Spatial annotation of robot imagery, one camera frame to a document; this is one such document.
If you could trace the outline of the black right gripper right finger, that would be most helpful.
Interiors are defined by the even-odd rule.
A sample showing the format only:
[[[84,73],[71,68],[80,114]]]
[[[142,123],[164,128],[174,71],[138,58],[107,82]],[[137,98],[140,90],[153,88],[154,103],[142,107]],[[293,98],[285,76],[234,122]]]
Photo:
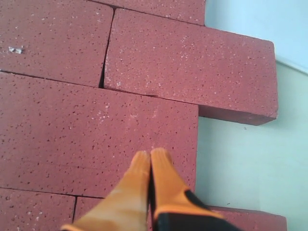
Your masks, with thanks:
[[[164,148],[151,151],[154,231],[220,231],[223,216],[199,204]]]

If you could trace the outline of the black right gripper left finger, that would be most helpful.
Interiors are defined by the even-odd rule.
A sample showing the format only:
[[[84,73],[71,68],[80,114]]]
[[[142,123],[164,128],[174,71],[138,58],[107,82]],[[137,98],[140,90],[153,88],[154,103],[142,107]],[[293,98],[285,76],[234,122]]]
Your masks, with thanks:
[[[146,231],[151,158],[134,155],[121,181],[89,212],[62,231]]]

